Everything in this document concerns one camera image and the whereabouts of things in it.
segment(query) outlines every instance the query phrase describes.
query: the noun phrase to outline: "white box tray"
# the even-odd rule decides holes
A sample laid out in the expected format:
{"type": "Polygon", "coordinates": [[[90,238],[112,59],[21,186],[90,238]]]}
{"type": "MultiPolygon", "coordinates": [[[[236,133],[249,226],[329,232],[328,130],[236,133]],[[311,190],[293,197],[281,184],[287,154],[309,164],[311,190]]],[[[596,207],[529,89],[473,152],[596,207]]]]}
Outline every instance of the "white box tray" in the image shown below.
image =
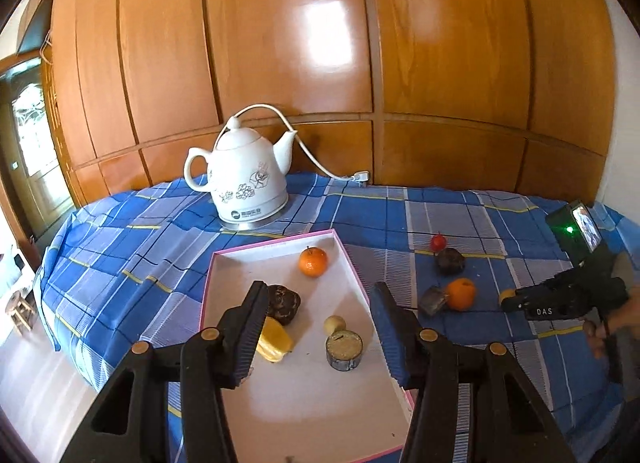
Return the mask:
{"type": "Polygon", "coordinates": [[[256,281],[283,284],[300,294],[300,309],[286,329],[293,352],[272,364],[256,354],[250,376],[223,390],[241,463],[348,463],[374,461],[401,448],[413,400],[391,378],[362,284],[334,230],[285,237],[214,253],[200,328],[216,326],[256,281]],[[329,256],[317,279],[303,275],[306,247],[329,256]],[[340,315],[364,342],[360,365],[336,371],[326,361],[324,319],[340,315]]]}

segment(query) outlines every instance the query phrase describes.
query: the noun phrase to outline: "kettle handle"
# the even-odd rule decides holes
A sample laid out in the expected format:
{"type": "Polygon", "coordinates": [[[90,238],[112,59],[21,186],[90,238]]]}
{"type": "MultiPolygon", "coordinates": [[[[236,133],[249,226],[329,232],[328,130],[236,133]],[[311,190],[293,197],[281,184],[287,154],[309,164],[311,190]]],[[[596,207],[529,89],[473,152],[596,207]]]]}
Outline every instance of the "kettle handle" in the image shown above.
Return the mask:
{"type": "Polygon", "coordinates": [[[210,192],[211,183],[207,180],[205,185],[198,185],[193,181],[193,178],[191,177],[191,162],[193,162],[193,160],[198,156],[203,156],[208,164],[210,155],[211,153],[209,151],[205,151],[201,148],[191,148],[189,149],[189,154],[187,154],[187,161],[184,163],[184,180],[187,182],[187,185],[196,192],[210,192]]]}

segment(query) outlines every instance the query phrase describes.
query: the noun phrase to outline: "kettle lid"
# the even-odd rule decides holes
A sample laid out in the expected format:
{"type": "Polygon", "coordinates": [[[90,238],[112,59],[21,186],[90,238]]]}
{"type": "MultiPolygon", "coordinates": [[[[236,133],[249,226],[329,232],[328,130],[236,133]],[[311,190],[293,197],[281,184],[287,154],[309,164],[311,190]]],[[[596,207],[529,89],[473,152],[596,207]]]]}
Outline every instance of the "kettle lid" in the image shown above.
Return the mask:
{"type": "Polygon", "coordinates": [[[229,151],[232,149],[241,148],[248,144],[254,143],[260,138],[260,133],[251,129],[244,128],[240,125],[238,117],[231,117],[226,123],[228,131],[220,136],[216,149],[218,151],[229,151]]]}

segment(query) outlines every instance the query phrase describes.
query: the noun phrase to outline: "power cord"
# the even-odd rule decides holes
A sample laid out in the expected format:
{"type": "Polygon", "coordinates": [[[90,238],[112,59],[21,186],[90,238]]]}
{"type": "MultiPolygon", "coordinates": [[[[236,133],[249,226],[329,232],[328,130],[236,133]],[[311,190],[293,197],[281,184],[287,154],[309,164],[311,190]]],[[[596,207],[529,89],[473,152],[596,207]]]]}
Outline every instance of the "power cord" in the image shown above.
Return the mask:
{"type": "MultiPolygon", "coordinates": [[[[277,109],[276,107],[274,107],[274,106],[270,106],[269,104],[252,104],[250,106],[245,107],[244,109],[239,110],[238,113],[233,115],[232,118],[234,118],[234,117],[237,118],[240,115],[242,115],[243,113],[246,113],[247,111],[249,111],[251,109],[255,109],[255,108],[270,109],[271,111],[273,111],[274,113],[276,113],[280,117],[280,119],[284,122],[285,126],[287,127],[287,129],[289,131],[295,131],[295,129],[289,123],[289,120],[286,119],[286,117],[281,113],[281,111],[279,109],[277,109]]],[[[228,120],[225,122],[225,125],[220,130],[220,134],[218,135],[218,138],[216,138],[216,143],[213,146],[214,150],[218,146],[218,141],[220,139],[220,136],[222,136],[223,133],[225,132],[225,130],[227,129],[227,124],[228,124],[228,120]]],[[[336,176],[334,173],[326,170],[320,164],[320,162],[318,162],[318,160],[316,160],[316,157],[313,154],[311,154],[311,151],[309,151],[306,148],[306,145],[303,143],[303,141],[300,139],[300,137],[297,134],[296,134],[296,140],[299,143],[300,148],[305,152],[306,156],[309,157],[309,159],[314,163],[314,165],[316,167],[318,167],[318,169],[320,169],[322,172],[324,172],[330,178],[333,178],[334,180],[341,180],[342,182],[357,182],[357,183],[359,183],[361,185],[366,185],[367,182],[369,181],[369,171],[367,171],[367,170],[358,171],[355,174],[353,174],[352,176],[336,176]]]]}

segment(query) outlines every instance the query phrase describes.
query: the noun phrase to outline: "kettle spout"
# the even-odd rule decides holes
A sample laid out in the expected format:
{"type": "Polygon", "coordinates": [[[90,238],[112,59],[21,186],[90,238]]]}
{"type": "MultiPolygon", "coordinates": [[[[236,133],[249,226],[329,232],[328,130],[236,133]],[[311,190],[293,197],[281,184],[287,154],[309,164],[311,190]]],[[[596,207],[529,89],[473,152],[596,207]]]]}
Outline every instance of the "kettle spout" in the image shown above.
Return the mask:
{"type": "Polygon", "coordinates": [[[291,150],[296,133],[297,131],[287,131],[273,144],[273,156],[275,156],[278,168],[283,175],[289,172],[289,167],[291,167],[291,150]]]}

